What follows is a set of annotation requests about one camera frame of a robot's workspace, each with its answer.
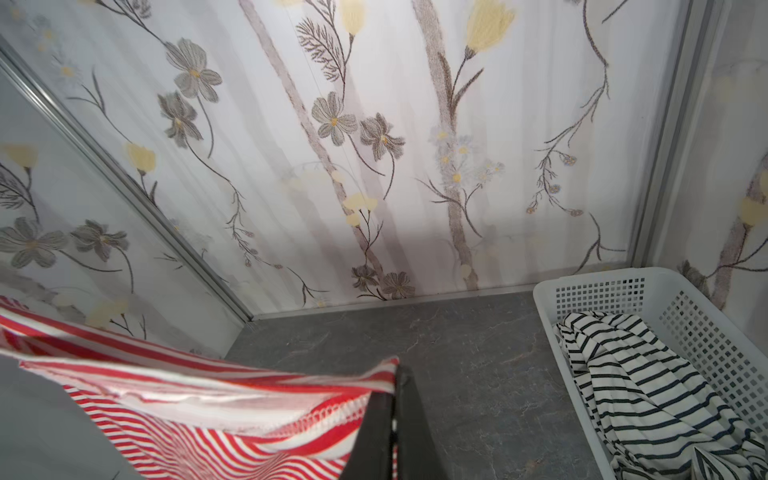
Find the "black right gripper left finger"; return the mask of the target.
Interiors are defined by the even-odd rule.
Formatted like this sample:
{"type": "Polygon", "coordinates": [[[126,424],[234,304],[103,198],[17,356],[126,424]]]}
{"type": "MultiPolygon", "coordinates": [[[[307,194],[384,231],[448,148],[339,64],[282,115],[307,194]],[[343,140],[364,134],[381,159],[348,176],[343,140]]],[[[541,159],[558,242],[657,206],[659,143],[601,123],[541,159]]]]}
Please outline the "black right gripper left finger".
{"type": "Polygon", "coordinates": [[[372,393],[340,480],[389,480],[393,470],[394,396],[372,393]]]}

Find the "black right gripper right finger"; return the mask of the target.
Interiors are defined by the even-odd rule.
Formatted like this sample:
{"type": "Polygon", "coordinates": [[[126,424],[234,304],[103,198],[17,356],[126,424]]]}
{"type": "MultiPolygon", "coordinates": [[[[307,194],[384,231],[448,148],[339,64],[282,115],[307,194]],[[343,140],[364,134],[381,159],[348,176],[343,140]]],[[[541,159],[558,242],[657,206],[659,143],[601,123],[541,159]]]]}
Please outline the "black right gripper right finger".
{"type": "Polygon", "coordinates": [[[403,480],[446,479],[413,371],[399,366],[394,399],[397,475],[403,480]]]}

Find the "red white striped tank top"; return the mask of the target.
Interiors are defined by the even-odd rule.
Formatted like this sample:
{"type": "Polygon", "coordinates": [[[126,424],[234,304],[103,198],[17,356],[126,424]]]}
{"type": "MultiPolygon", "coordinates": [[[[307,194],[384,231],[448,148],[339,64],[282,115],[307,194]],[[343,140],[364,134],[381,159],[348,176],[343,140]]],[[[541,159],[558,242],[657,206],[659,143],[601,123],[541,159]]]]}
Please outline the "red white striped tank top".
{"type": "Polygon", "coordinates": [[[1,352],[59,384],[147,479],[337,479],[395,358],[359,376],[236,365],[1,308],[1,352]]]}

